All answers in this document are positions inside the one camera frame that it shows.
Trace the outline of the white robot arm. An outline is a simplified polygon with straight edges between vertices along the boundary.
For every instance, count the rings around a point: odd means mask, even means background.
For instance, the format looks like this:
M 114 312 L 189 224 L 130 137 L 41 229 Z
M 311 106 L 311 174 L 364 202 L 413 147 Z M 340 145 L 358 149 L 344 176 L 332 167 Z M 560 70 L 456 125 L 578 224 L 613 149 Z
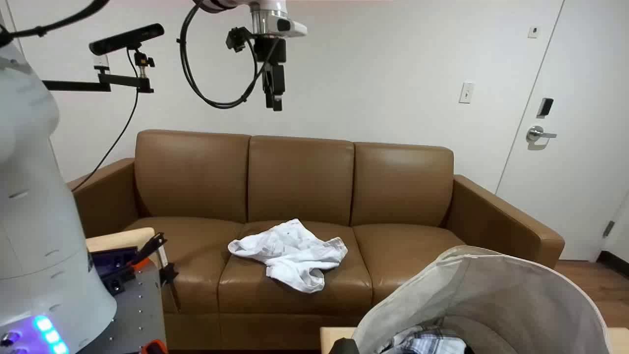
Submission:
M 6 354 L 79 354 L 116 316 L 51 143 L 59 108 L 18 49 L 0 45 L 0 330 Z

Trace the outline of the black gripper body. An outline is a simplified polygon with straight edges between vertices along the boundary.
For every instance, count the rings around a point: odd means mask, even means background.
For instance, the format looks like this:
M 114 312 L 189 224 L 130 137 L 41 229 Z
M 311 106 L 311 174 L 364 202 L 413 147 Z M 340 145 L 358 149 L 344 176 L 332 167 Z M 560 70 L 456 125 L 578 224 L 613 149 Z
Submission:
M 253 50 L 261 62 L 263 94 L 265 106 L 281 111 L 283 109 L 283 92 L 285 92 L 285 68 L 287 60 L 285 41 L 279 37 L 257 37 Z

